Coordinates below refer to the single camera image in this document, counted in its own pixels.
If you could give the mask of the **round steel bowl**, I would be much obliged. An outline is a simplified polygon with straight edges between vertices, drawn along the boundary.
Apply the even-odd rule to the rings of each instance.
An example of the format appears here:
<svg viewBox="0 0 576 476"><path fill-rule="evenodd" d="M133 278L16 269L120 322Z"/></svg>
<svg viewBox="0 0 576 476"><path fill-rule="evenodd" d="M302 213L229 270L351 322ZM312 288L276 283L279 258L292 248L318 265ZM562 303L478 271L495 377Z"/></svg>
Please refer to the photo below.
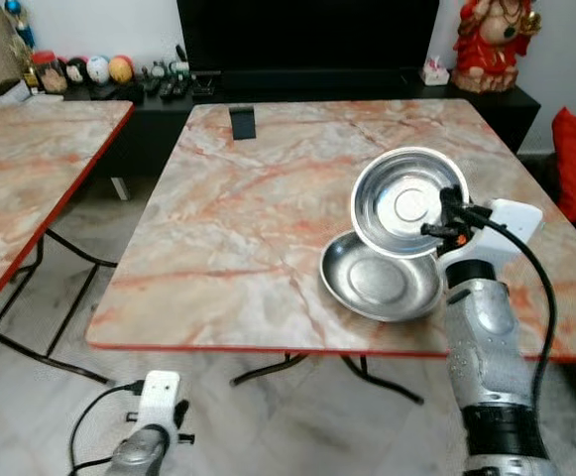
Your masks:
<svg viewBox="0 0 576 476"><path fill-rule="evenodd" d="M441 193L451 189L464 202L470 199L461 169L440 151L419 146L387 151L355 182L352 227L364 244L387 257L426 257L443 240L420 228L445 225Z"/></svg>
<svg viewBox="0 0 576 476"><path fill-rule="evenodd" d="M386 257L354 231L334 236L324 246L319 274L339 304L379 322L428 317L445 291L432 257Z"/></svg>

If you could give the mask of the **black low tv console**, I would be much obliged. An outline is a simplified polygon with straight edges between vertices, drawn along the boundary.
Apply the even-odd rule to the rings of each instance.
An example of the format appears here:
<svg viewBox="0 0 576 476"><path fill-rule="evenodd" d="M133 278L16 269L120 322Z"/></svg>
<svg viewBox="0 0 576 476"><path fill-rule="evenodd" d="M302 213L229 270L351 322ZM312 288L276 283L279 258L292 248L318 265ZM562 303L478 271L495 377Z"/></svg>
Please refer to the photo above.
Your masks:
<svg viewBox="0 0 576 476"><path fill-rule="evenodd" d="M232 177L238 191L304 186L307 195L338 204L373 159L398 147L429 147L461 169L470 195L490 172L491 196L527 198L533 181L502 184L518 171L519 136L502 128L531 126L535 99L519 89L470 94L452 86L377 90L216 90L212 98L121 100L112 132L65 188L68 202L111 171L153 179ZM255 107L256 139L230 135L229 107Z"/></svg>

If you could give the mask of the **small white rabbit figurine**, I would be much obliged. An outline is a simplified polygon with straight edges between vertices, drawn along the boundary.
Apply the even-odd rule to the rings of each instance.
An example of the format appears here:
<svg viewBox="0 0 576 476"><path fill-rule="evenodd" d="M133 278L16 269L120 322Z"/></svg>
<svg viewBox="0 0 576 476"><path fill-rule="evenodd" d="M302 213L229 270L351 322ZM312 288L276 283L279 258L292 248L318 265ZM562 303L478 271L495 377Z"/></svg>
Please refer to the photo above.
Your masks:
<svg viewBox="0 0 576 476"><path fill-rule="evenodd" d="M424 86L443 86L450 82L450 71L443 66L440 58L427 58L420 68L420 81Z"/></svg>

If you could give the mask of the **red gold deity statue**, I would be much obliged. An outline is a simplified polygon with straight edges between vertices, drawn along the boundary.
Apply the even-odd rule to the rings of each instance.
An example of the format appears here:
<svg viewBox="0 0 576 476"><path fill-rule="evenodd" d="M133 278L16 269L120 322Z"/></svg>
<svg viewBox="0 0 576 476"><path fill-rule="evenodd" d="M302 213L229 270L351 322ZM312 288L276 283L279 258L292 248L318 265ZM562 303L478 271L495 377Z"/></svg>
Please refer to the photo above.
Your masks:
<svg viewBox="0 0 576 476"><path fill-rule="evenodd" d="M468 92L504 92L518 80L518 56L541 31L535 0L465 0L451 83Z"/></svg>

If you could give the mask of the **black folding table legs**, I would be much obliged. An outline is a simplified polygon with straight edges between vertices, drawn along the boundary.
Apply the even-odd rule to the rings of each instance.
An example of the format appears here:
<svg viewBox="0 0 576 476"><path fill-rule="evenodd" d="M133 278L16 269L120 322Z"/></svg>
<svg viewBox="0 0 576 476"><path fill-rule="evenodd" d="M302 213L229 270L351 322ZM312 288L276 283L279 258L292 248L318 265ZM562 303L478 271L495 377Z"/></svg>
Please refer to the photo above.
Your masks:
<svg viewBox="0 0 576 476"><path fill-rule="evenodd" d="M304 362L306 357L306 354L285 353L285 359L283 362L270 364L270 366L251 369L251 371L244 372L242 375L234 377L233 380L230 381L230 386L237 387L246 384L246 382L253 380L253 378L274 375L276 372L281 372L284 369L295 367L297 364ZM365 355L359 355L356 361L351 357L351 355L341 355L339 358L341 358L342 362L346 364L346 367L350 369L350 372L354 373L354 375L359 377L360 380L368 382L370 385L383 387L383 389L392 391L392 393L400 394L403 398L409 399L419 407L422 407L424 404L424 398L422 396L414 393L410 389L407 389L405 386L397 384L397 382L384 380L384 378L374 376L373 373L369 371L368 358L366 358Z"/></svg>

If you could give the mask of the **black television screen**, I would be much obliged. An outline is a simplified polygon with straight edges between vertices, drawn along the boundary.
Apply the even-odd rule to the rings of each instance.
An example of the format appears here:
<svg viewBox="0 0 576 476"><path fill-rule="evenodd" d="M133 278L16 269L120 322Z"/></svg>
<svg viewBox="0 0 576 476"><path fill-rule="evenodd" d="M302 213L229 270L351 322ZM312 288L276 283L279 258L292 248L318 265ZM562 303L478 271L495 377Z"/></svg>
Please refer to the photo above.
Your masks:
<svg viewBox="0 0 576 476"><path fill-rule="evenodd" d="M440 0L175 0L196 69L397 69L426 59Z"/></svg>

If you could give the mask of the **small black rectangular stand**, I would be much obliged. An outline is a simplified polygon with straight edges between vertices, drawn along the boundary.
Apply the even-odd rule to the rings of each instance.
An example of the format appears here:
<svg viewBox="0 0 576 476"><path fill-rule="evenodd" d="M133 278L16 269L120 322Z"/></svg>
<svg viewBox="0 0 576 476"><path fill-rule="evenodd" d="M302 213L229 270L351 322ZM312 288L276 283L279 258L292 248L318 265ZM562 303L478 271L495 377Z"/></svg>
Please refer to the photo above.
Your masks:
<svg viewBox="0 0 576 476"><path fill-rule="evenodd" d="M230 135L236 141L256 139L255 107L253 105L238 105L229 107Z"/></svg>

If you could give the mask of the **yellow orange round figure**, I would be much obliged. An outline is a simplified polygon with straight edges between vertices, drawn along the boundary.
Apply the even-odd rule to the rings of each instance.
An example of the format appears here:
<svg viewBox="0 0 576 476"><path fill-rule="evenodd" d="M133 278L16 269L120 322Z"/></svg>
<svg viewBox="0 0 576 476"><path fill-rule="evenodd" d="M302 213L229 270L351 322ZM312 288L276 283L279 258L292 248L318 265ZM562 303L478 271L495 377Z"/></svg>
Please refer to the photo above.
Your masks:
<svg viewBox="0 0 576 476"><path fill-rule="evenodd" d="M109 71L109 76L115 83L129 83L135 77L134 64L128 56L119 55L110 59L107 71Z"/></svg>

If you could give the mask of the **white blue round figure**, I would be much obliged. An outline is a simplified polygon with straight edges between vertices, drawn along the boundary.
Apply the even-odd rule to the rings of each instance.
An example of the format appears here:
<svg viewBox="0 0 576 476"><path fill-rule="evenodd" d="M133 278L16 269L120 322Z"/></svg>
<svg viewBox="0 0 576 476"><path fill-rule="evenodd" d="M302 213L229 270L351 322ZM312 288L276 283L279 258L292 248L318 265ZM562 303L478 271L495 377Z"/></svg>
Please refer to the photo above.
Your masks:
<svg viewBox="0 0 576 476"><path fill-rule="evenodd" d="M109 59L105 56L91 56L85 59L85 72L88 80L97 85L105 85L111 81Z"/></svg>

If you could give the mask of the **black white round figure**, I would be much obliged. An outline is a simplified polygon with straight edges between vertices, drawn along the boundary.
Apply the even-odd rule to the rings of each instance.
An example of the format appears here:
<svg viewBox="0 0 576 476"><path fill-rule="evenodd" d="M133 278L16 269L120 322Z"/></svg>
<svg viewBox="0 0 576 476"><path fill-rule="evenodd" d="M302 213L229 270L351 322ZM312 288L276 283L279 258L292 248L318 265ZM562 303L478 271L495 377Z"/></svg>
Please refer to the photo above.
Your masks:
<svg viewBox="0 0 576 476"><path fill-rule="evenodd" d="M62 66L64 66L64 73L69 83L85 83L89 81L85 58L66 59Z"/></svg>

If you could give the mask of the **white flat box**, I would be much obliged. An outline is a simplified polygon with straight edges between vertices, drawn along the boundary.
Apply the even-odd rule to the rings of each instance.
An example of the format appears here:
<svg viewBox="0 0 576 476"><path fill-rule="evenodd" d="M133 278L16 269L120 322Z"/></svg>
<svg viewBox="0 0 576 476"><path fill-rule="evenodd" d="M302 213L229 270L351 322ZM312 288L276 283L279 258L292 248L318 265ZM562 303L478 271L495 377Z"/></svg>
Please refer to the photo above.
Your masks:
<svg viewBox="0 0 576 476"><path fill-rule="evenodd" d="M7 78L0 82L0 105L25 103L31 96L31 87L22 78Z"/></svg>

